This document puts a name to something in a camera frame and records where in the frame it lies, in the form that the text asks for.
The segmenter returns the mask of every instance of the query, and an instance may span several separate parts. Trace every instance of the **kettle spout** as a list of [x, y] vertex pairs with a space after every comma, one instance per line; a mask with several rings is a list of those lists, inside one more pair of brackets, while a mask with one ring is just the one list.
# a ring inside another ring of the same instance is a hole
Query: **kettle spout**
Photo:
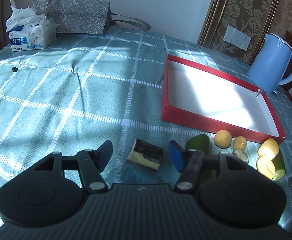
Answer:
[[270, 34], [265, 33], [265, 43], [270, 39], [270, 37], [271, 37]]

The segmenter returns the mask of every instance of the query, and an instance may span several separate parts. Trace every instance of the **silver bolt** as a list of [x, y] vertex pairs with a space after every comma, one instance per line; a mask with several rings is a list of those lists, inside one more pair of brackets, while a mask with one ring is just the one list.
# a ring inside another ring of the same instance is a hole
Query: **silver bolt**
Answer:
[[180, 182], [177, 184], [177, 188], [180, 190], [189, 190], [193, 187], [193, 184], [191, 184], [188, 181]]
[[92, 182], [91, 184], [89, 184], [89, 187], [92, 189], [92, 190], [101, 190], [103, 189], [104, 187], [106, 187], [106, 185], [102, 182]]

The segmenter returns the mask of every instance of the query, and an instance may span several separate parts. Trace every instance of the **switch panel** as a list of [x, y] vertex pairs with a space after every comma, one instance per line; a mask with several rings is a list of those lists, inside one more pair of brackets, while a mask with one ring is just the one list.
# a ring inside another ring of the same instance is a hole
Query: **switch panel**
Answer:
[[228, 25], [223, 40], [240, 49], [247, 51], [251, 37], [242, 33], [238, 29]]

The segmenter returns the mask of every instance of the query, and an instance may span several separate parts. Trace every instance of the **ornate gold frame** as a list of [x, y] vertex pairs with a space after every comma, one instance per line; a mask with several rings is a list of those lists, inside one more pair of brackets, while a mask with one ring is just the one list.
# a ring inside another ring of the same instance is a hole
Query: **ornate gold frame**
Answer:
[[[204, 26], [201, 30], [201, 34], [198, 38], [197, 44], [198, 45], [202, 45], [204, 47], [210, 48], [211, 44], [213, 42], [213, 39], [216, 35], [216, 32], [218, 30], [220, 21], [222, 20], [222, 16], [225, 10], [225, 7], [227, 5], [228, 0], [212, 0], [211, 2], [211, 7], [210, 7], [210, 11], [207, 14], [206, 17], [206, 21], [204, 23]], [[275, 14], [276, 11], [276, 7], [278, 4], [278, 0], [273, 0], [270, 10], [269, 10], [269, 14], [266, 20], [266, 24], [265, 26], [262, 28], [262, 31], [260, 32], [260, 34], [258, 35], [258, 42], [257, 42], [257, 46], [255, 46], [251, 57], [248, 61], [248, 64], [250, 65], [253, 60], [255, 59], [257, 53], [259, 52], [263, 42], [264, 42], [264, 34], [266, 32], [268, 32], [269, 27], [271, 25], [271, 22], [273, 20], [273, 16]]]

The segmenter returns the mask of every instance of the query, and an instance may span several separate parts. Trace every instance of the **plaid tablecloth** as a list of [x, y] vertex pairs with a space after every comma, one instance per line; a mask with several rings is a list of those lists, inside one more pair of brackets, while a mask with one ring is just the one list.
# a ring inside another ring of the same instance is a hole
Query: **plaid tablecloth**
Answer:
[[[0, 187], [52, 151], [74, 155], [82, 149], [96, 149], [105, 140], [114, 146], [102, 173], [109, 186], [121, 182], [174, 185], [179, 173], [167, 153], [169, 141], [184, 146], [199, 133], [210, 138], [213, 134], [161, 121], [167, 53], [251, 82], [249, 66], [222, 52], [159, 33], [119, 27], [108, 29], [105, 35], [61, 34], [42, 50], [2, 49]], [[281, 88], [278, 95], [268, 97], [287, 136], [280, 145], [287, 174], [278, 182], [287, 194], [287, 206], [279, 225], [292, 231], [292, 194], [287, 186], [292, 176], [292, 102]], [[155, 175], [125, 166], [135, 138], [164, 149]], [[248, 142], [246, 149], [254, 168], [258, 147]], [[219, 151], [213, 145], [213, 152]], [[66, 177], [80, 184], [76, 172], [69, 171]]]

